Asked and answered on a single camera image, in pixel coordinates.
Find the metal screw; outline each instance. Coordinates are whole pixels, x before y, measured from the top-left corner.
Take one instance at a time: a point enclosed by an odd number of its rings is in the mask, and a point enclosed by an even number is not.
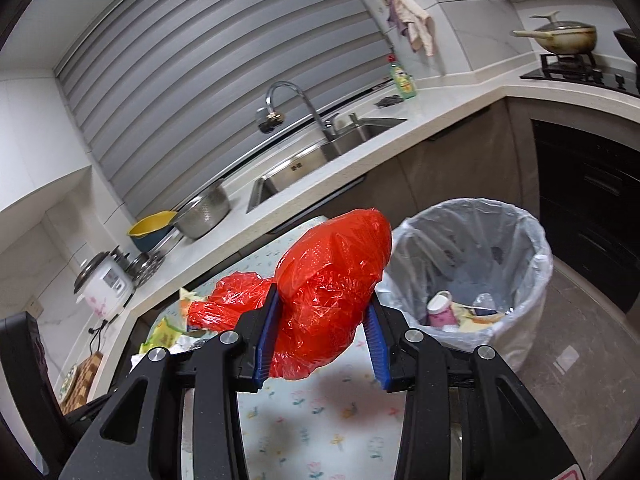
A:
[[[481,346],[478,349],[478,355],[482,359],[493,359],[495,357],[495,350],[490,346]]]
[[[149,360],[153,362],[162,361],[165,355],[166,350],[164,348],[153,348],[151,352],[149,352]]]
[[[240,339],[238,332],[234,332],[233,330],[220,334],[220,342],[225,345],[231,345],[232,343],[238,341],[238,339]]]
[[[419,343],[424,339],[424,334],[415,328],[411,328],[404,333],[404,338],[412,343]]]

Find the white garbage bag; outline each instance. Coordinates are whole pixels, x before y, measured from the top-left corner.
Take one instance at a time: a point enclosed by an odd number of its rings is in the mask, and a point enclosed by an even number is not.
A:
[[[533,345],[552,272],[551,249],[533,215],[495,200],[458,198],[393,230],[391,260],[376,293],[443,345],[472,352],[488,344],[518,370]],[[440,290],[466,305],[490,294],[496,310],[510,313],[478,332],[444,332],[426,326],[427,303]]]

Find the cutting board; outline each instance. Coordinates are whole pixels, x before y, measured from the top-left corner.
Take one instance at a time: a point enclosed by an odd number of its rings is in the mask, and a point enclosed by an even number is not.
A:
[[[62,410],[63,415],[66,415],[67,413],[70,413],[86,404],[91,384],[94,382],[94,377],[98,371],[98,366],[100,366],[101,360],[102,354],[100,352],[94,352],[80,363],[76,383],[72,387],[71,393],[69,393],[66,400],[60,404],[60,409]]]

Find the dish towel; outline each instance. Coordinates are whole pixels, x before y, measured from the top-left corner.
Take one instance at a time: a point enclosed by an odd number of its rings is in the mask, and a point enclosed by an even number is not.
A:
[[[429,13],[415,0],[390,0],[388,22],[409,39],[414,52],[424,48],[427,56],[433,56],[433,38],[427,28]]]

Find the gas stove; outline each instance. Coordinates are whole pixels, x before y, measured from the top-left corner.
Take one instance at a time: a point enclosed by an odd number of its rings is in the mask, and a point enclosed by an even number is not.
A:
[[[636,68],[636,72],[633,73],[598,66],[593,54],[575,56],[540,54],[540,62],[542,65],[540,68],[520,78],[578,83],[640,97],[639,68]]]

